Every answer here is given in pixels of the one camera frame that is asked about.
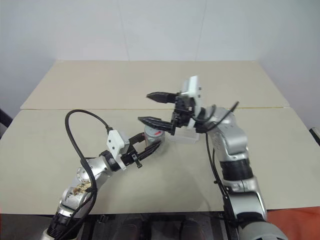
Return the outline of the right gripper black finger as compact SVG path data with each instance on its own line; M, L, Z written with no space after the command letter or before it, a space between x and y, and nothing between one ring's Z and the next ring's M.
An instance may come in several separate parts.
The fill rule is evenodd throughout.
M158 103L172 103L176 102L176 98L179 96L179 93L169 93L169 92L152 92L146 95L146 97L150 100L153 100Z
M153 129L168 132L171 135L175 134L176 127L171 122L163 121L160 118L152 116L139 116L137 119L146 126L149 126Z

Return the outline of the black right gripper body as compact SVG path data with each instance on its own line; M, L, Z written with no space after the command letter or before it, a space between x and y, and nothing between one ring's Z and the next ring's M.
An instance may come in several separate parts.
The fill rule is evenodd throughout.
M193 97L182 96L179 93L174 100L174 110L171 122L176 128L193 128L196 121L195 117L196 103Z

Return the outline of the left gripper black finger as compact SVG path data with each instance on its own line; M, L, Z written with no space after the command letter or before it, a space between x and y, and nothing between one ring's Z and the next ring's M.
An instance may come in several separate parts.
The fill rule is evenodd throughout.
M158 140L153 142L151 145L147 146L144 151L137 154L137 158L139 161L144 160L148 156L152 155L160 146L162 145L162 141Z
M145 134L144 133L138 133L138 134L136 134L135 136L132 136L129 139L129 143L130 143L130 145L135 145L135 144L141 143L141 142L143 142L145 140L146 140Z

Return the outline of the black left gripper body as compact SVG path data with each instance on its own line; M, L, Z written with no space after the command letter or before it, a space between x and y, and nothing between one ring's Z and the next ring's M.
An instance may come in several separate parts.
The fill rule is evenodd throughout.
M141 154L138 153L137 149L135 148L135 143L133 142L129 144L127 152L121 155L121 160L125 167L135 164L136 167L140 169L143 166L141 163Z

